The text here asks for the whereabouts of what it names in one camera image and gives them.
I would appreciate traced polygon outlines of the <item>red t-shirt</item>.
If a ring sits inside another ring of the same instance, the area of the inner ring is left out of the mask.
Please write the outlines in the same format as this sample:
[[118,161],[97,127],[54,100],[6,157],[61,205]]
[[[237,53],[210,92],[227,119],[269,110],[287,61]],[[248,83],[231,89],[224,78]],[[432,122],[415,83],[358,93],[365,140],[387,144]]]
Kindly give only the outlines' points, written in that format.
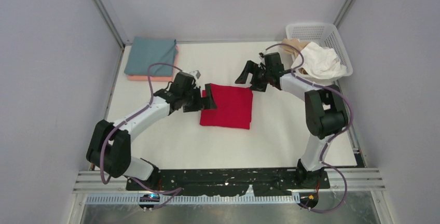
[[201,126],[250,129],[253,91],[249,88],[212,84],[211,92],[217,108],[201,112]]

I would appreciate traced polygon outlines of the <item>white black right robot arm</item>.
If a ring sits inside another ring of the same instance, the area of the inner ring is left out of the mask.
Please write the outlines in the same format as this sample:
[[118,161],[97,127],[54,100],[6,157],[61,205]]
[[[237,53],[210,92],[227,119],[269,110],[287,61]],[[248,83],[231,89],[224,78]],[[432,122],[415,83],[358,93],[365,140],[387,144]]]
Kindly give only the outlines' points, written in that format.
[[279,53],[260,54],[262,62],[248,60],[236,84],[250,82],[252,91],[264,92],[268,85],[290,93],[305,104],[306,126],[310,136],[306,150],[298,160],[294,182],[309,188],[323,177],[324,160],[335,137],[346,128],[350,119],[344,98],[336,85],[322,86],[284,68]]

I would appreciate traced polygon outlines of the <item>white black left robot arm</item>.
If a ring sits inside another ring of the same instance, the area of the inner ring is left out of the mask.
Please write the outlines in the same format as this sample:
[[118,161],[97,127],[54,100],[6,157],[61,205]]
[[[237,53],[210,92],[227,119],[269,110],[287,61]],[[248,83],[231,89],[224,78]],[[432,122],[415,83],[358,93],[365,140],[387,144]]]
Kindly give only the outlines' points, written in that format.
[[212,84],[207,83],[201,90],[196,76],[178,72],[174,81],[154,92],[145,106],[116,122],[99,121],[95,125],[86,159],[98,166],[103,174],[113,178],[134,177],[145,189],[155,189],[159,183],[158,174],[153,172],[155,166],[132,156],[132,142],[151,125],[179,109],[195,112],[216,108]]

